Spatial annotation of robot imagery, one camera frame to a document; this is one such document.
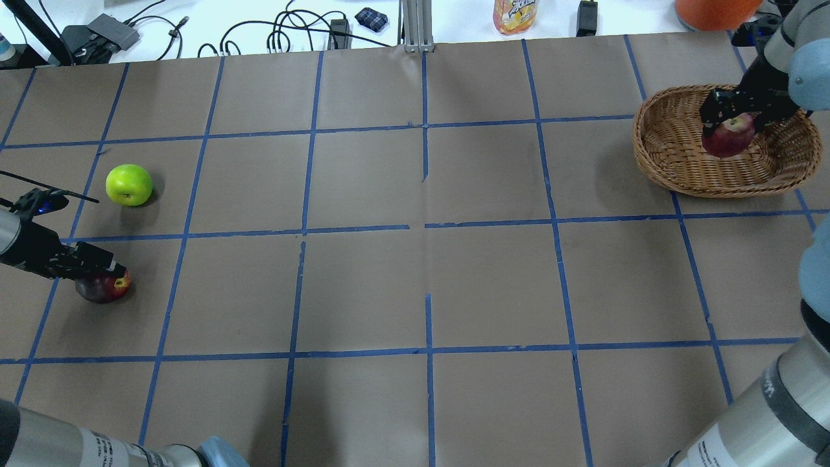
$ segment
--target apple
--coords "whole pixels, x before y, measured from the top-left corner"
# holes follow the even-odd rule
[[[703,135],[701,142],[703,149],[709,154],[725,158],[743,152],[752,144],[754,137],[753,117],[748,113],[743,113],[718,125],[711,136]]]
[[[124,164],[106,176],[106,194],[124,206],[140,206],[153,193],[153,180],[147,170],[135,164]]]
[[[109,303],[123,297],[132,282],[129,271],[125,271],[122,278],[107,273],[95,273],[75,279],[75,290],[90,302]]]

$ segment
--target green apple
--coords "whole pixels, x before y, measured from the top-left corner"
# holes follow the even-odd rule
[[[124,164],[106,176],[106,194],[124,206],[140,206],[153,193],[153,180],[147,170],[135,164]]]

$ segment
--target red apple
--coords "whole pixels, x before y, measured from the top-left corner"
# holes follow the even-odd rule
[[[90,302],[109,303],[123,297],[131,283],[129,271],[122,278],[98,273],[75,279],[75,290]]]
[[[718,125],[711,136],[703,135],[703,149],[715,157],[732,157],[752,144],[755,125],[750,114],[743,113]]]

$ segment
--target wicker basket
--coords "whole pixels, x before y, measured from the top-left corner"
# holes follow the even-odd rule
[[[634,121],[634,155],[651,181],[704,198],[744,198],[793,189],[816,173],[822,143],[800,111],[768,125],[739,155],[720,159],[701,145],[699,109],[714,87],[672,87],[651,96]]]

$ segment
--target white floor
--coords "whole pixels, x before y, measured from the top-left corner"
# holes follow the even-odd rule
[[[42,15],[37,0],[27,0],[36,12]],[[576,12],[579,0],[537,0],[539,16],[536,24],[524,38],[571,37],[576,33]],[[598,0],[599,34],[642,34],[649,32],[684,31],[674,12],[674,0]],[[133,16],[153,0],[85,0],[84,2],[62,2],[43,0],[59,28],[69,24],[87,24],[105,12],[121,21]],[[363,7],[372,7],[389,17],[390,25],[380,33],[360,26],[354,14]],[[283,8],[282,2],[262,0],[168,0],[153,7],[145,14],[166,17],[178,22],[189,16],[189,22],[182,29],[184,38],[182,57],[195,57],[200,45],[211,42],[217,45],[222,34],[237,22],[246,20],[273,21]],[[347,14],[353,33],[378,42],[394,44],[398,25],[398,0],[296,0],[290,9],[307,9],[317,13],[340,10]],[[503,37],[493,27],[492,0],[433,0],[433,35],[435,42],[490,42],[515,37]],[[128,51],[122,51],[112,61],[146,61],[156,59],[167,46],[170,26],[160,20],[147,20],[139,24],[141,40]],[[244,54],[265,53],[267,25],[245,25],[228,37],[242,49]],[[14,23],[11,13],[0,5],[0,32],[12,42],[22,42],[22,35]],[[327,34],[316,33],[315,50],[327,40]],[[308,37],[303,32],[290,32],[292,50],[309,50]],[[46,50],[29,34],[30,43],[42,54]],[[178,44],[168,57],[175,57]],[[376,47],[354,39],[352,48]]]

